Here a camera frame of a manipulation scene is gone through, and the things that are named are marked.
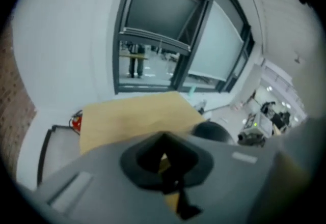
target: dark window frame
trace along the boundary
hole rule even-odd
[[[196,23],[195,34],[191,40],[190,45],[184,44],[178,40],[174,40],[163,35],[144,32],[142,30],[137,30],[133,28],[125,27],[128,19],[128,12],[131,5],[132,0],[121,0],[120,6],[117,13],[117,19],[115,24],[115,32],[114,32],[114,42],[113,42],[113,80],[114,80],[114,90],[115,94],[119,92],[166,92],[166,91],[180,91],[180,92],[188,92],[190,87],[184,87],[183,83],[188,75],[189,68],[191,63],[195,57],[197,52],[198,45],[200,43],[202,34],[206,27],[207,19],[212,7],[214,0],[202,0],[200,4],[201,7],[200,17]],[[239,12],[241,18],[243,19],[244,26],[241,31],[241,38],[245,41],[249,36],[252,35],[250,32],[250,26],[248,24],[247,18],[237,0],[231,0],[232,4],[236,7]],[[184,31],[185,27],[187,27],[188,22],[186,22],[182,31]],[[153,46],[160,46],[162,48],[166,48],[175,52],[180,53],[179,61],[175,67],[174,74],[171,78],[171,83],[169,86],[160,86],[160,85],[149,85],[149,84],[135,84],[135,83],[120,83],[119,78],[119,49],[120,49],[120,41],[132,41],[135,43],[148,44]],[[213,89],[210,88],[199,88],[195,89],[195,92],[225,92],[229,83],[231,82],[232,75],[234,69],[240,59],[240,56],[243,52],[247,55],[248,61],[248,53],[244,50],[245,43],[243,44],[242,50],[240,52],[239,57],[237,58],[234,67],[232,68],[230,75],[228,77],[227,82],[220,81],[216,87]]]

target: red fire extinguisher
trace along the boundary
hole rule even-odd
[[[69,120],[69,126],[72,130],[74,130],[78,135],[80,134],[80,128],[82,127],[82,117],[83,111],[80,110],[75,113],[71,119]]]

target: desk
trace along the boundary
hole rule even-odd
[[[158,131],[190,131],[205,119],[178,93],[91,104],[83,110],[80,153]]]
[[[144,54],[119,54],[119,56],[123,58],[131,58],[131,59],[144,59],[144,60],[148,59],[144,56]]]

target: white label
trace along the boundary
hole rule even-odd
[[[251,156],[248,154],[244,154],[244,153],[239,153],[239,152],[232,153],[232,157],[234,159],[249,162],[249,163],[256,163],[256,161],[257,161],[257,157]]]

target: curved white wall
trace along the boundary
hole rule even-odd
[[[14,53],[37,108],[78,109],[114,96],[112,37],[120,0],[18,0]]]

